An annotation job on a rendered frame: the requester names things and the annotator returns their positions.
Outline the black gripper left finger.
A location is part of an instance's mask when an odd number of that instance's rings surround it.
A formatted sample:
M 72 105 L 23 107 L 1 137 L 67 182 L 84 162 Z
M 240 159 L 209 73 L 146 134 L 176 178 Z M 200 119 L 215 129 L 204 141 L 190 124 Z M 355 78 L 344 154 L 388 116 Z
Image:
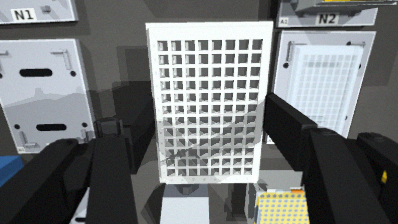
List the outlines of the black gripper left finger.
M 156 130 L 152 94 L 93 127 L 88 143 L 50 143 L 0 187 L 0 224 L 69 224 L 88 187 L 85 224 L 138 224 L 131 175 Z

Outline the blue open bin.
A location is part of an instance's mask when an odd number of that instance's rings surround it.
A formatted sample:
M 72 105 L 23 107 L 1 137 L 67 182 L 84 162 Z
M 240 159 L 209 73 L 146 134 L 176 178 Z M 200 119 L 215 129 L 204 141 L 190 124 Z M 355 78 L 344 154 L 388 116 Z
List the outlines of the blue open bin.
M 0 187 L 23 166 L 21 156 L 0 156 Z

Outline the white assay plate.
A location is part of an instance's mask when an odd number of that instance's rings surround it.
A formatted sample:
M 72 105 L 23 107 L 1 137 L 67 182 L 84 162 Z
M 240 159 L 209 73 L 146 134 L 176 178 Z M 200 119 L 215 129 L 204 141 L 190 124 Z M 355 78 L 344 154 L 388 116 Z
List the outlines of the white assay plate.
M 363 46 L 295 45 L 285 101 L 318 126 L 341 135 L 363 50 Z
M 160 183 L 257 183 L 272 30 L 146 23 Z

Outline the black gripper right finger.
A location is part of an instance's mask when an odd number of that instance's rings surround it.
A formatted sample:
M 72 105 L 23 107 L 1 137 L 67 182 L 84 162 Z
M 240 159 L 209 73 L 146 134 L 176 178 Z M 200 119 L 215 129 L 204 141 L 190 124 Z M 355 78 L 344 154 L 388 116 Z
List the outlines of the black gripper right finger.
M 344 138 L 273 92 L 266 94 L 263 129 L 303 172 L 309 224 L 398 224 L 398 143 L 373 132 Z

